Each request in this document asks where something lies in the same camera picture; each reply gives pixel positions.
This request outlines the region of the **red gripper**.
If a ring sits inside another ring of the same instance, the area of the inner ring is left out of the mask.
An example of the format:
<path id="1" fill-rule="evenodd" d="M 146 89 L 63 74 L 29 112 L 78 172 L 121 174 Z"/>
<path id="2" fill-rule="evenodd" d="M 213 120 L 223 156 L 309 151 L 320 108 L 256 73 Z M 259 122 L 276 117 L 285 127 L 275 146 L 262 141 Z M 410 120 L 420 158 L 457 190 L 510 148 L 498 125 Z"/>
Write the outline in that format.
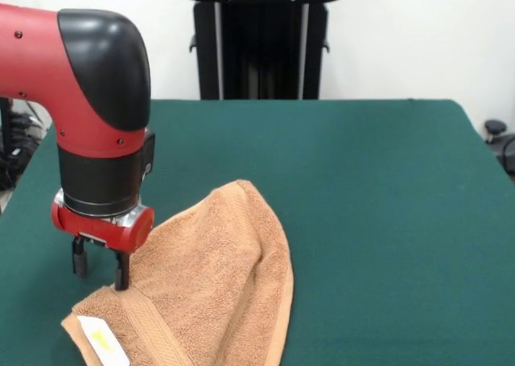
<path id="1" fill-rule="evenodd" d="M 84 239 L 98 243 L 115 252 L 117 268 L 114 288 L 127 290 L 130 284 L 130 254 L 138 250 L 148 238 L 155 221 L 152 208 L 137 205 L 124 216 L 98 218 L 82 216 L 54 201 L 51 220 L 61 231 L 74 236 L 72 242 L 72 271 L 79 278 L 88 274 L 88 258 Z"/>

